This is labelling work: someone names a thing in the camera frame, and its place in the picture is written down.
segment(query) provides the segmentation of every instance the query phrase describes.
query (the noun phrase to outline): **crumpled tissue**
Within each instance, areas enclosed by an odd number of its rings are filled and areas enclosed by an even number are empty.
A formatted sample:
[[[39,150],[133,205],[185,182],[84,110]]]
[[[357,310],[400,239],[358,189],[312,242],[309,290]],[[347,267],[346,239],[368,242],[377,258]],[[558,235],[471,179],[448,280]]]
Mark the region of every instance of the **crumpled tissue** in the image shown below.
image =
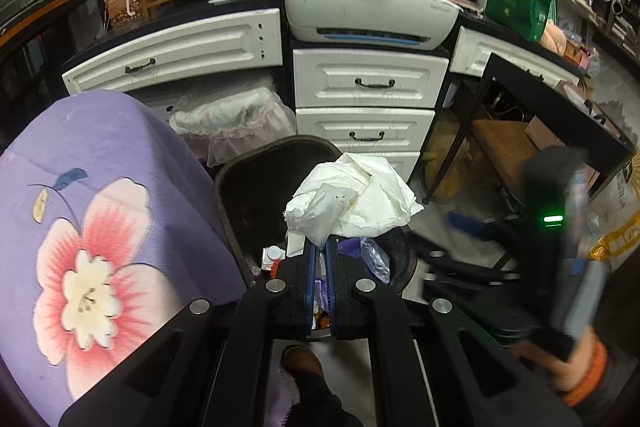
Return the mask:
[[[287,203],[289,232],[323,248],[330,234],[377,237],[406,225],[422,210],[386,158],[345,153],[317,165]]]

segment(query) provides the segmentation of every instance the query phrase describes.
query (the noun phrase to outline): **brown shoe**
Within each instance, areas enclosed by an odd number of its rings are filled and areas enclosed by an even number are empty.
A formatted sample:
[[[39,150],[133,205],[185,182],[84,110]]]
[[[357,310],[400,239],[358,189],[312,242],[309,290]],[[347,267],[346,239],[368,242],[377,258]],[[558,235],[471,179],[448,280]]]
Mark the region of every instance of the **brown shoe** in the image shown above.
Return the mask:
[[[286,371],[309,371],[324,378],[320,360],[308,347],[298,344],[285,347],[282,350],[280,363]]]

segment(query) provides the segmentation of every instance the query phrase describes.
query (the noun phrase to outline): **black trash can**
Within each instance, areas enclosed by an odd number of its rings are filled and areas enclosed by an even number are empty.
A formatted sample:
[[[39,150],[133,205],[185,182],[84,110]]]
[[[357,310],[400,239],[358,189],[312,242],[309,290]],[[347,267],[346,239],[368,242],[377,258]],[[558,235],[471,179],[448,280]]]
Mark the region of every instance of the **black trash can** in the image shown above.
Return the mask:
[[[291,136],[238,156],[220,169],[214,180],[216,209],[247,286],[254,284],[254,277],[246,258],[260,266],[262,248],[284,243],[283,212],[294,192],[316,165],[339,157],[340,151],[327,140]],[[390,230],[376,241],[389,255],[390,284],[401,292],[417,264],[404,230]]]

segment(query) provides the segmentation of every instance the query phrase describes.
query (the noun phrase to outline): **orange sleeve cuff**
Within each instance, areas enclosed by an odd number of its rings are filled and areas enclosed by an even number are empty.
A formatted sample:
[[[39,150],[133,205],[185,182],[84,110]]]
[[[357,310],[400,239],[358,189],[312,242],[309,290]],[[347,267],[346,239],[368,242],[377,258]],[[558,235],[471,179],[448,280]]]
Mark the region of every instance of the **orange sleeve cuff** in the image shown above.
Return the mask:
[[[593,347],[593,357],[587,374],[584,376],[578,387],[569,391],[562,397],[562,400],[569,407],[575,407],[582,400],[587,398],[599,386],[602,375],[607,368],[607,348],[599,340]]]

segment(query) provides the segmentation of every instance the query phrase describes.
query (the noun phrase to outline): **white printer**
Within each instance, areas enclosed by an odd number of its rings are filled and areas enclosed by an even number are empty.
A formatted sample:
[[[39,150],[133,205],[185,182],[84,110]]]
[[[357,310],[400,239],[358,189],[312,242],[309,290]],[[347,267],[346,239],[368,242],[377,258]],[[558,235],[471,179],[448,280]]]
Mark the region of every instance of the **white printer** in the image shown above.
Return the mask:
[[[284,0],[289,27],[303,42],[360,42],[436,49],[460,8],[448,0]]]

